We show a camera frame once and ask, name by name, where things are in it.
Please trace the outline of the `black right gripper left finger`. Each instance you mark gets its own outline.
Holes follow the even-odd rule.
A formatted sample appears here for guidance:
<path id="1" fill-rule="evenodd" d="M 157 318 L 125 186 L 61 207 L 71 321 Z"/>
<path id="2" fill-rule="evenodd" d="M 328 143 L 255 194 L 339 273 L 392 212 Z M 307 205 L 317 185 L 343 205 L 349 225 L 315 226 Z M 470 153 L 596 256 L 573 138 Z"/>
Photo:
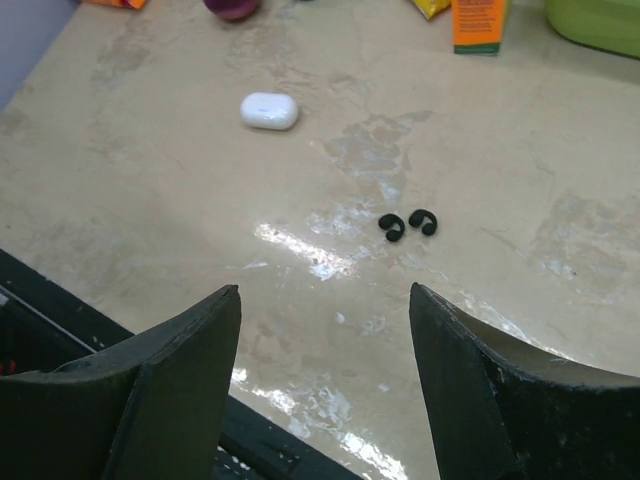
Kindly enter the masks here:
<path id="1" fill-rule="evenodd" d="M 210 479 L 241 325 L 227 285 L 55 370 L 1 381 L 5 479 Z"/>

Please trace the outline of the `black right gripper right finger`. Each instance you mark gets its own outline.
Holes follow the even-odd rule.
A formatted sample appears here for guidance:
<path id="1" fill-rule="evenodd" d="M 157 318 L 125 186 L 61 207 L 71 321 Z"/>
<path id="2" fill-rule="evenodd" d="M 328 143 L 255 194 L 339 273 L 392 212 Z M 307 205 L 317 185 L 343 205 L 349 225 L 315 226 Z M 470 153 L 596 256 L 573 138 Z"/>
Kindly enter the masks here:
<path id="1" fill-rule="evenodd" d="M 441 478 L 638 478 L 638 378 L 534 347 L 418 283 L 409 317 Z"/>

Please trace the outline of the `black earbud one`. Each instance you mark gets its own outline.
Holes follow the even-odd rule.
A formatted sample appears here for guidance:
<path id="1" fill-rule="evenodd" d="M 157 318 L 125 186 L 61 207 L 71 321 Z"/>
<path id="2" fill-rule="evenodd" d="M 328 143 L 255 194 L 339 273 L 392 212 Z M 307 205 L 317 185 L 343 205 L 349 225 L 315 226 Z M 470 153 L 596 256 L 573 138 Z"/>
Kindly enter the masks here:
<path id="1" fill-rule="evenodd" d="M 419 229 L 424 236 L 433 236 L 438 228 L 435 214 L 425 209 L 415 210 L 409 216 L 408 223 L 412 228 Z"/>
<path id="2" fill-rule="evenodd" d="M 378 220 L 378 226 L 385 232 L 385 237 L 388 242 L 399 242 L 405 233 L 405 223 L 396 214 L 387 213 L 382 215 Z"/>

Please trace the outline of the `white earbud charging case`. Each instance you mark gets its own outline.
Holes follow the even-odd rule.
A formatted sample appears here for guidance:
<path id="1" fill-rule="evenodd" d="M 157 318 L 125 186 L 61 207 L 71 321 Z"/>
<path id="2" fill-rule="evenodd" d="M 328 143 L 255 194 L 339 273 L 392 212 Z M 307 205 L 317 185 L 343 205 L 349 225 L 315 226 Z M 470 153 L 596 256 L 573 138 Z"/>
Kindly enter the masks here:
<path id="1" fill-rule="evenodd" d="M 287 94 L 255 92 L 242 101 L 240 116 L 251 128 L 286 131 L 297 122 L 299 107 Z"/>

